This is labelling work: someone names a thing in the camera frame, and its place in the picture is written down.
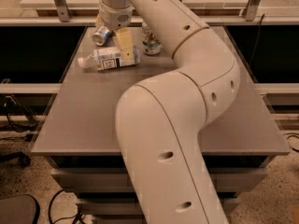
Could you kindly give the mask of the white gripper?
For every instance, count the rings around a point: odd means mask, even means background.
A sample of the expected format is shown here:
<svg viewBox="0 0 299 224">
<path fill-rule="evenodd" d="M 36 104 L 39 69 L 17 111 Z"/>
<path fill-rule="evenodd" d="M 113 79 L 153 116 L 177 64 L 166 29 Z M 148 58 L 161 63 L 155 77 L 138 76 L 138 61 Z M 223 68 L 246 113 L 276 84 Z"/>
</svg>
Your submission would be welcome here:
<svg viewBox="0 0 299 224">
<path fill-rule="evenodd" d="M 106 26 L 109 30 L 115 31 L 114 41 L 121 51 L 121 56 L 125 60 L 134 58 L 132 34 L 127 27 L 132 18 L 133 7 L 131 4 L 121 8 L 113 8 L 103 1 L 99 4 L 99 15 L 95 20 L 95 27 Z"/>
</svg>

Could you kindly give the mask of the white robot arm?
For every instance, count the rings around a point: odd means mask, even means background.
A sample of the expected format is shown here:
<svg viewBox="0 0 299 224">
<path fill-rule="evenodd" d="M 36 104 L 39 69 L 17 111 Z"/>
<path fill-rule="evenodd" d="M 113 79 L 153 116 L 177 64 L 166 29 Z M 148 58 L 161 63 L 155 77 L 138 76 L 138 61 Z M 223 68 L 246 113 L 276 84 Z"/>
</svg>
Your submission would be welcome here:
<svg viewBox="0 0 299 224">
<path fill-rule="evenodd" d="M 234 101 L 240 69 L 215 32 L 179 0 L 100 0 L 118 30 L 137 13 L 176 69 L 129 88 L 116 107 L 116 134 L 148 224 L 229 224 L 198 134 Z"/>
</svg>

